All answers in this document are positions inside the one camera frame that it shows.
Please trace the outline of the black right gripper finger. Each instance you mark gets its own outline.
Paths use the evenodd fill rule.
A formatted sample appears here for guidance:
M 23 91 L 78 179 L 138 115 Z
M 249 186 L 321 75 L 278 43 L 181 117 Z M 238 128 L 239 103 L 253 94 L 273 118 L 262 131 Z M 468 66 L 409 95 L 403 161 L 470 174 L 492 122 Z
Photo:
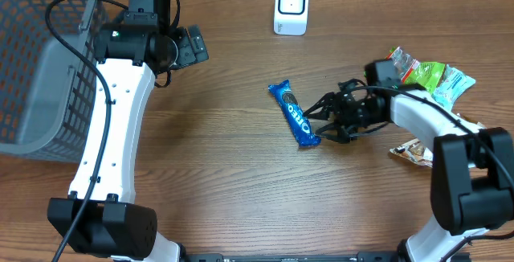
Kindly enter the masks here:
M 303 117 L 315 120 L 328 120 L 333 111 L 335 96 L 334 92 L 324 94 L 311 108 L 304 111 Z
M 343 125 L 336 122 L 318 128 L 315 135 L 340 144 L 350 143 L 353 139 L 351 133 Z

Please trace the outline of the blue Oreo cookie pack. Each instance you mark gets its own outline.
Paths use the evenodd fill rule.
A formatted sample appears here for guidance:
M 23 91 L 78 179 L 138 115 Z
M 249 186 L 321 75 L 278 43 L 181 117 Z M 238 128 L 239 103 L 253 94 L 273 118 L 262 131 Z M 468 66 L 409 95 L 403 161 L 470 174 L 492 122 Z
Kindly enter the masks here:
M 304 111 L 299 106 L 289 80 L 284 80 L 280 84 L 270 84 L 268 91 L 280 106 L 299 147 L 318 146 L 321 139 L 312 131 L 308 118 L 304 117 Z

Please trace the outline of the beige tissue pack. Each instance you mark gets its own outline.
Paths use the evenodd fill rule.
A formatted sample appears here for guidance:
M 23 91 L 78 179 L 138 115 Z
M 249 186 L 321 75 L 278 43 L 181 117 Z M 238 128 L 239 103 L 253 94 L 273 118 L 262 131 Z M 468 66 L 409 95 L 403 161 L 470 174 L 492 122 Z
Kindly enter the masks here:
M 418 166 L 433 166 L 434 139 L 446 135 L 464 136 L 467 132 L 441 113 L 395 113 L 394 124 L 415 136 L 390 149 L 390 153 Z

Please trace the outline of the green red snack bag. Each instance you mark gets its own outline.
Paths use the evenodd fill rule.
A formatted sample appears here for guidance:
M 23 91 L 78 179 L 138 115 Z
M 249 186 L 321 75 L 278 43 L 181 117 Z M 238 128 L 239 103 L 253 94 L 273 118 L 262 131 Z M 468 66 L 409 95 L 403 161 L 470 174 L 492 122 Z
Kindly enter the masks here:
M 402 47 L 391 49 L 388 59 L 393 60 L 401 82 L 404 84 L 420 84 L 429 93 L 434 92 L 445 71 L 443 63 L 420 62 Z

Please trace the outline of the mint wet wipes pack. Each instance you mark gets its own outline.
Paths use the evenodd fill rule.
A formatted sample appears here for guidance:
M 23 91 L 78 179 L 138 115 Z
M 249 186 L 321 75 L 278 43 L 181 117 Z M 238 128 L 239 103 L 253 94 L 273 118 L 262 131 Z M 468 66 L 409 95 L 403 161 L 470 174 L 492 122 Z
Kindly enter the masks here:
M 447 64 L 443 78 L 433 91 L 432 97 L 446 110 L 451 111 L 455 102 L 474 84 L 475 79 Z

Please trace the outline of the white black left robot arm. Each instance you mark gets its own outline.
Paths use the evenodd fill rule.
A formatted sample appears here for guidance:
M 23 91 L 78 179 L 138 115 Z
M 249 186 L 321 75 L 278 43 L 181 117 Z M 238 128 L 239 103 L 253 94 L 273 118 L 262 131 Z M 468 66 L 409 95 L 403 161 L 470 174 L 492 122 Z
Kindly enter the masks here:
M 47 217 L 61 246 L 115 261 L 179 261 L 182 245 L 157 230 L 156 212 L 135 203 L 141 122 L 159 75 L 209 58 L 198 26 L 180 27 L 179 0 L 129 0 L 100 27 L 87 68 L 96 97 L 80 166 Z

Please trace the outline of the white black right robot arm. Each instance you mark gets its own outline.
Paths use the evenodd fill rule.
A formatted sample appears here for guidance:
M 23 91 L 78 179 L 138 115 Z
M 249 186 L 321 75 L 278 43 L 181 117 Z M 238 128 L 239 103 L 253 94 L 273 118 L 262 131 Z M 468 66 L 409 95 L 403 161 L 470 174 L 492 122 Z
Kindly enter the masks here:
M 432 152 L 432 216 L 404 239 L 393 261 L 450 261 L 476 240 L 505 240 L 493 230 L 513 219 L 513 141 L 501 127 L 482 128 L 446 110 L 419 84 L 404 84 L 394 62 L 365 66 L 304 112 L 327 124 L 316 135 L 341 144 L 388 124 L 406 129 Z

